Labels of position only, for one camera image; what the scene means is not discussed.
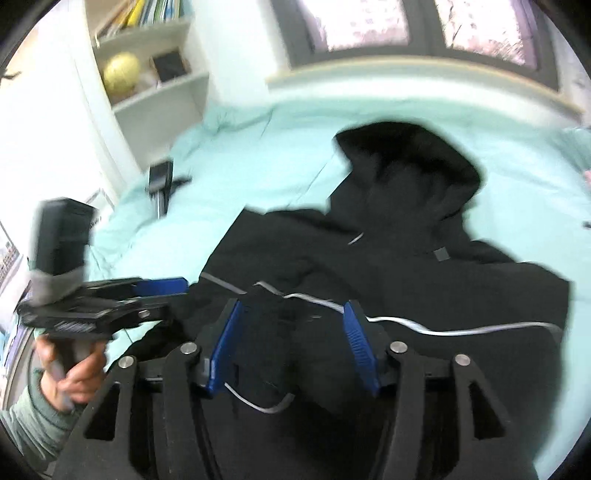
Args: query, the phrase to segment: gray tape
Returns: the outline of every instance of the gray tape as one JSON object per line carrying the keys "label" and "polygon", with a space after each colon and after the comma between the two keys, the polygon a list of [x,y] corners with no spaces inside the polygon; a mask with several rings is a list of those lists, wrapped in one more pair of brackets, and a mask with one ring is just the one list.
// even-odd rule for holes
{"label": "gray tape", "polygon": [[40,307],[67,297],[82,286],[84,267],[63,273],[50,275],[41,270],[31,272],[31,300],[34,307]]}

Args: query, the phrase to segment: book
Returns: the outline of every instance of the book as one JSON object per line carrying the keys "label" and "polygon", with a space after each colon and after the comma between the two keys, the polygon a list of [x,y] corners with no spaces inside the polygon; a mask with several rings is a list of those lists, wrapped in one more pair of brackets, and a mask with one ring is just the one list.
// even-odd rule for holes
{"label": "book", "polygon": [[144,2],[144,10],[142,11],[142,17],[139,19],[140,25],[145,25],[148,22],[148,15],[150,14],[150,8],[152,8],[152,2],[154,0],[146,0]]}
{"label": "book", "polygon": [[128,6],[129,0],[121,0],[117,3],[108,14],[105,15],[104,19],[96,26],[93,37],[99,38],[106,35],[108,28],[111,26],[115,18]]}
{"label": "book", "polygon": [[161,15],[164,13],[164,0],[157,0],[156,11],[154,12],[154,23],[161,21]]}
{"label": "book", "polygon": [[166,8],[164,9],[164,21],[167,22],[174,18],[174,0],[166,0]]}
{"label": "book", "polygon": [[115,18],[115,20],[113,20],[113,23],[107,30],[107,37],[115,35],[119,30],[121,30],[124,27],[129,15],[131,14],[131,11],[134,9],[135,3],[136,2],[130,2],[129,5],[126,8],[124,8],[121,11],[121,13]]}
{"label": "book", "polygon": [[154,23],[154,15],[156,13],[156,6],[158,5],[158,0],[150,0],[150,10],[148,11],[148,15],[146,17],[145,24],[151,25]]}
{"label": "book", "polygon": [[131,11],[129,18],[127,19],[127,26],[128,27],[137,27],[139,25],[139,20],[142,15],[142,11],[144,10],[145,0],[138,0],[135,4],[135,7]]}

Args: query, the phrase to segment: black device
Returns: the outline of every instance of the black device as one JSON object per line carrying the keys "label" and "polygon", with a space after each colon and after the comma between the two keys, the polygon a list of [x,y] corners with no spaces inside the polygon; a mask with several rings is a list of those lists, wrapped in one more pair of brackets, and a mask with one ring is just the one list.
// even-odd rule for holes
{"label": "black device", "polygon": [[151,60],[161,82],[167,82],[188,73],[187,65],[178,48],[154,56]]}
{"label": "black device", "polygon": [[150,167],[147,191],[151,198],[156,199],[158,218],[168,212],[170,197],[176,189],[190,181],[191,177],[173,180],[173,161],[170,158]]}

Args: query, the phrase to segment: sleeve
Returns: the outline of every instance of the sleeve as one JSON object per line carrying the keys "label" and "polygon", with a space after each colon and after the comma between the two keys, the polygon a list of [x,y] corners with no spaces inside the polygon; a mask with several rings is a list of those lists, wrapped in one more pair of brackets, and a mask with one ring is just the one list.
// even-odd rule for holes
{"label": "sleeve", "polygon": [[53,408],[41,392],[42,369],[35,369],[27,388],[9,410],[0,411],[0,420],[17,448],[33,469],[43,472],[57,459],[82,412]]}

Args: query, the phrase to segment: mint green bedsheet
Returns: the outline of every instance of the mint green bedsheet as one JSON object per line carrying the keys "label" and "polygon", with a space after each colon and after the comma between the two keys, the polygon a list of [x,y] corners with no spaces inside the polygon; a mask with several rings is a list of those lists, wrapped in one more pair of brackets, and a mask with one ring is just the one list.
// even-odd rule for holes
{"label": "mint green bedsheet", "polygon": [[[548,478],[591,417],[591,230],[582,225],[591,220],[582,175],[591,168],[588,131],[539,129],[432,101],[215,106],[171,150],[175,177],[191,175],[192,183],[174,194],[161,220],[145,193],[146,178],[134,186],[92,240],[90,278],[183,276],[195,282],[243,207],[327,211],[328,197],[349,172],[334,134],[380,119],[419,122],[480,169],[485,181],[466,211],[475,238],[573,282],[563,392],[536,462],[540,478]],[[120,333],[109,346],[110,361],[152,326]]]}

